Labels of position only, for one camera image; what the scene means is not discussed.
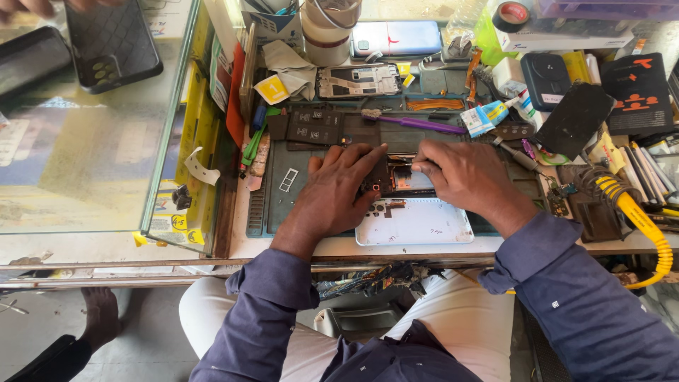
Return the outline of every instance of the black phone case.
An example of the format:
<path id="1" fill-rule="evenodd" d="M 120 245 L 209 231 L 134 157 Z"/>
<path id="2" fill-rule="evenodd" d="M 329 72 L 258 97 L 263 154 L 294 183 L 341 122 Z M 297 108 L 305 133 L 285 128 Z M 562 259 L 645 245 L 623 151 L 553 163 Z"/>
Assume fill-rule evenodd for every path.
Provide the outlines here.
<path id="1" fill-rule="evenodd" d="M 138 0 L 97 4 L 77 13 L 66 4 L 73 63 L 80 86 L 99 94 L 163 72 L 163 63 Z"/>
<path id="2" fill-rule="evenodd" d="M 526 53 L 521 58 L 521 70 L 526 79 L 530 102 L 537 111 L 552 111 L 558 105 L 546 102 L 543 94 L 564 96 L 570 88 L 566 62 L 557 54 Z"/>
<path id="3" fill-rule="evenodd" d="M 42 27 L 0 44 L 0 100 L 23 92 L 35 82 L 71 64 L 71 52 L 54 27 Z M 14 79 L 12 72 L 32 72 L 25 81 Z"/>

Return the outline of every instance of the navy blue shirt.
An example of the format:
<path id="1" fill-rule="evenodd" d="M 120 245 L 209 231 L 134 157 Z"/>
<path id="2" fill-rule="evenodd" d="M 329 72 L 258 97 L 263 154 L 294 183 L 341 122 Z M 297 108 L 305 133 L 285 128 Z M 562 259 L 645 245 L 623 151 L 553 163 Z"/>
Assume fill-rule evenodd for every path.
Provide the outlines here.
<path id="1" fill-rule="evenodd" d="M 515 288 L 575 381 L 679 381 L 679 338 L 575 244 L 581 231 L 540 212 L 504 241 L 479 282 L 493 294 Z M 226 286 L 238 301 L 190 381 L 278 381 L 297 311 L 320 302 L 309 263 L 267 249 Z M 422 360 L 427 367 L 419 367 Z M 480 379 L 414 321 L 400 341 L 340 338 L 323 381 Z"/>

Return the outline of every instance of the tape roll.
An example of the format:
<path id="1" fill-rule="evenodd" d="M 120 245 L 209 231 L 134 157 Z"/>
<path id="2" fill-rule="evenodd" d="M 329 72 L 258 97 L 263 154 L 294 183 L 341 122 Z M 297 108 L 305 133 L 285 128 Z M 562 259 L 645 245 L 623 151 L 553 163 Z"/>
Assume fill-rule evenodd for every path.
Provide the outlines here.
<path id="1" fill-rule="evenodd" d="M 520 31 L 530 18 L 530 12 L 523 4 L 507 1 L 498 5 L 493 15 L 493 25 L 502 32 L 516 33 Z"/>

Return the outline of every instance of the glass counter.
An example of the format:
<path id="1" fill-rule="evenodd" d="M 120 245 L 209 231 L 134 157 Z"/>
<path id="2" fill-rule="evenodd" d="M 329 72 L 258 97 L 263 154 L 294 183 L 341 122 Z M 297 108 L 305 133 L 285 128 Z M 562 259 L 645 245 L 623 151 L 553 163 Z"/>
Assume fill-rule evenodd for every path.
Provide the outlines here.
<path id="1" fill-rule="evenodd" d="M 0 105 L 10 120 L 0 130 L 0 234 L 150 224 L 199 4 L 146 3 L 161 75 L 91 95 L 69 67 Z M 13 21 L 0 42 L 43 24 L 28 14 Z"/>

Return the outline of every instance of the phone battery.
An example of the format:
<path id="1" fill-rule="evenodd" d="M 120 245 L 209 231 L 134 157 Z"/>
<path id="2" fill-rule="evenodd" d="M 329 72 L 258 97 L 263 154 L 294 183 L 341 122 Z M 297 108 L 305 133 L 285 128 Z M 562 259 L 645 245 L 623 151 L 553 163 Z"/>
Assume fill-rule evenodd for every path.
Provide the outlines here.
<path id="1" fill-rule="evenodd" d="M 344 114 L 321 109 L 297 109 L 288 125 L 289 141 L 337 145 L 342 135 Z"/>

